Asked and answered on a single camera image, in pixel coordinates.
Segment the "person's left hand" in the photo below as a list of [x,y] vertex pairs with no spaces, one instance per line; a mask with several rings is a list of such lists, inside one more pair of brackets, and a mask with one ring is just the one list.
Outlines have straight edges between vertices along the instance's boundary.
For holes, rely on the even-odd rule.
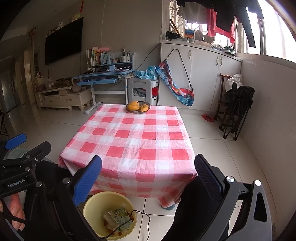
[[[1,200],[1,212],[4,211],[4,207],[6,206],[11,212],[12,216],[25,219],[25,213],[23,211],[22,202],[18,193],[5,198],[4,201]],[[11,225],[16,231],[22,231],[25,228],[24,223],[14,220],[11,221]]]

